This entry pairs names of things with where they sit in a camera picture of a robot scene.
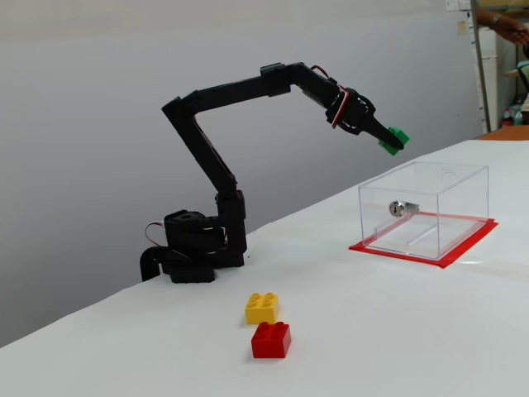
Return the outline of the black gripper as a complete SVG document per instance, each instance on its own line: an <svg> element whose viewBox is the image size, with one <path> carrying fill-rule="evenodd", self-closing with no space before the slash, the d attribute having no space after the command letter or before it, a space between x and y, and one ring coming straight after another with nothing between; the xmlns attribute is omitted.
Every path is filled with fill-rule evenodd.
<svg viewBox="0 0 529 397"><path fill-rule="evenodd" d="M353 135L361 132L370 134L379 141L391 146L393 149L402 150L404 144L392 133L394 127L384 127L374 118L374 105L367 97L359 94L352 88L346 89L347 99L341 112L341 129Z"/></svg>

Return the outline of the bare person hand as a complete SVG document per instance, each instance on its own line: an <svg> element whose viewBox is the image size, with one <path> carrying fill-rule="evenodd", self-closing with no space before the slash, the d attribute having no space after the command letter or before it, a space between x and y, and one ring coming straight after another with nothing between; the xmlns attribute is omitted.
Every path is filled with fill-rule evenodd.
<svg viewBox="0 0 529 397"><path fill-rule="evenodd" d="M502 19L501 35L518 45L528 45L528 28L517 20Z"/></svg>

